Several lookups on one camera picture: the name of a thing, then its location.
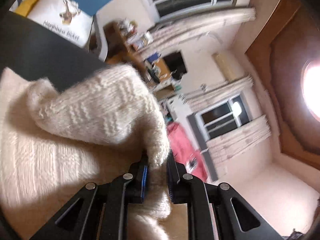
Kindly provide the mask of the wall air conditioner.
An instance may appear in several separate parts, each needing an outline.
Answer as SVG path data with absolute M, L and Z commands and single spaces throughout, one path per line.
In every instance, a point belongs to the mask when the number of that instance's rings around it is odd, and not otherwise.
M 229 57 L 225 53 L 215 53 L 212 57 L 228 82 L 235 81 L 238 78 L 236 72 L 233 70 Z

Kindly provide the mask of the stack of boxes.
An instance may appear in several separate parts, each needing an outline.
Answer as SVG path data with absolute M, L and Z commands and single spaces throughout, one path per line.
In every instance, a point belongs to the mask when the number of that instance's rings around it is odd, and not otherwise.
M 131 46 L 135 51 L 138 51 L 153 42 L 153 37 L 149 31 L 145 33 L 135 33 L 127 38 L 127 44 Z

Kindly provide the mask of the wooden desk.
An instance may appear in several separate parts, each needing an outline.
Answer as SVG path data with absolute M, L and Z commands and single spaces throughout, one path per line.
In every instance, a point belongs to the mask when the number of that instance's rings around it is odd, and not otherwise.
M 157 92 L 163 89 L 175 90 L 171 72 L 163 59 L 149 64 L 138 52 L 127 44 L 127 38 L 121 33 L 119 24 L 115 21 L 104 26 L 108 43 L 108 55 L 105 60 L 108 64 L 129 63 L 142 76 L 149 88 Z

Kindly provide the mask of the cream knit sweater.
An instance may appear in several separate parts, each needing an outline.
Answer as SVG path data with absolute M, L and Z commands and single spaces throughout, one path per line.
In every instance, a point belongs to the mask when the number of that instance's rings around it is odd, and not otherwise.
M 148 192 L 129 209 L 129 239 L 168 239 L 163 116 L 135 68 L 103 68 L 58 92 L 47 79 L 1 74 L 1 211 L 29 239 L 89 181 L 106 183 L 148 154 Z

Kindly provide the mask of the blue bag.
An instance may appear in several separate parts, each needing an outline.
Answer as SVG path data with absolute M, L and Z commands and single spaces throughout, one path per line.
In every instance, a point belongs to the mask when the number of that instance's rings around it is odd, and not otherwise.
M 157 62 L 160 59 L 160 57 L 161 57 L 161 54 L 156 52 L 151 56 L 149 56 L 146 60 L 148 61 L 149 64 L 153 64 L 154 62 Z

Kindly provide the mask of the black monitor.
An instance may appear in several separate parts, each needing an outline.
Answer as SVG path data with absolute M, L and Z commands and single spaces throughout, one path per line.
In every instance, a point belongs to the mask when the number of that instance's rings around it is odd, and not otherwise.
M 171 76 L 175 80 L 181 80 L 183 75 L 187 74 L 188 71 L 180 51 L 164 56 L 163 60 L 169 68 Z

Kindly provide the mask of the floral curtain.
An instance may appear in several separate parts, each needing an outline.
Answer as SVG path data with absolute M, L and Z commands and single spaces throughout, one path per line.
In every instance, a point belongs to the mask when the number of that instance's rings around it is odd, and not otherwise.
M 238 94 L 246 88 L 251 88 L 253 85 L 253 78 L 250 75 L 247 75 L 228 84 L 208 90 L 206 92 L 202 92 L 198 95 L 185 96 L 185 98 L 187 102 L 193 106 L 205 102 L 214 104 L 223 99 Z
M 181 42 L 216 29 L 253 21 L 256 18 L 256 9 L 235 8 L 213 12 L 205 12 L 183 18 L 169 25 L 156 29 L 151 33 L 153 41 L 137 53 L 146 59 L 156 52 L 173 47 Z

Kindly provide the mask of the middle floral curtain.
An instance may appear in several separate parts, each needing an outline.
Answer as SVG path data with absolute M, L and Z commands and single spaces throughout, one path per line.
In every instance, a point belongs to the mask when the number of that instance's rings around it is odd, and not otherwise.
M 181 42 L 216 29 L 253 21 L 256 18 L 256 9 L 235 8 L 213 12 L 205 12 L 183 18 L 169 25 L 156 29 L 151 33 L 153 41 L 137 53 L 146 59 L 156 52 L 173 47 Z

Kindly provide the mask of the right floral curtain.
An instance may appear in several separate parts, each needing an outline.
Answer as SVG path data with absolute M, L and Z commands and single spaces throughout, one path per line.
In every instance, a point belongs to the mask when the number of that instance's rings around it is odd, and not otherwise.
M 253 85 L 253 78 L 250 75 L 247 75 L 228 84 L 208 90 L 206 92 L 202 92 L 198 95 L 185 96 L 185 98 L 187 102 L 193 106 L 205 102 L 214 104 L 223 99 L 238 94 L 246 88 L 251 88 Z

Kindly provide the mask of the red ruffled quilt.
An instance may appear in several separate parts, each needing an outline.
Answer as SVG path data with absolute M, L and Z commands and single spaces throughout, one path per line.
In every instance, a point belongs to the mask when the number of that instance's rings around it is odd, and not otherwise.
M 202 155 L 193 147 L 183 127 L 178 122 L 172 122 L 167 126 L 167 134 L 176 162 L 182 163 L 188 173 L 206 182 L 208 174 Z

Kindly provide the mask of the white deer print pillow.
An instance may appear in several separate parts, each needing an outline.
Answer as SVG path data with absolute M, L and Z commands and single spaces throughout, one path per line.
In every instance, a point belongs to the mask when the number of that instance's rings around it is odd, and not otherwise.
M 38 0 L 27 18 L 83 48 L 91 34 L 93 17 L 72 0 Z

